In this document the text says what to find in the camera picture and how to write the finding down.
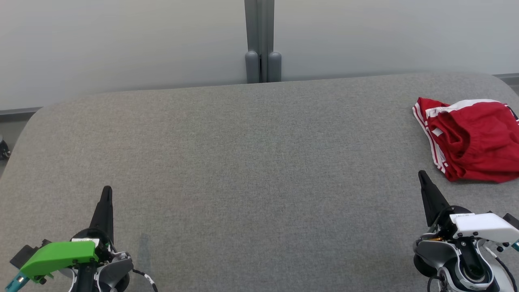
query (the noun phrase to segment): red shorts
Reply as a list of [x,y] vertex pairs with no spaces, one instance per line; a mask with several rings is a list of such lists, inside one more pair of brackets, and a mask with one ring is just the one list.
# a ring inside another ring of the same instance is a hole
[[420,97],[413,112],[449,181],[519,177],[519,119],[506,104],[474,99],[449,105]]

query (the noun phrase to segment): gray fabric surface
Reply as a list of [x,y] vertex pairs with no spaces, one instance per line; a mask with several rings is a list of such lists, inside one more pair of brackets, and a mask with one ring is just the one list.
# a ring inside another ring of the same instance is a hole
[[[419,96],[519,109],[495,77],[425,73],[116,92],[38,111],[0,180],[0,279],[25,244],[68,240],[114,189],[115,244],[160,291],[425,291],[417,172],[451,204],[519,215],[519,181],[449,183]],[[502,255],[519,276],[519,257]],[[151,291],[132,275],[128,291]],[[67,291],[58,275],[26,291]]]

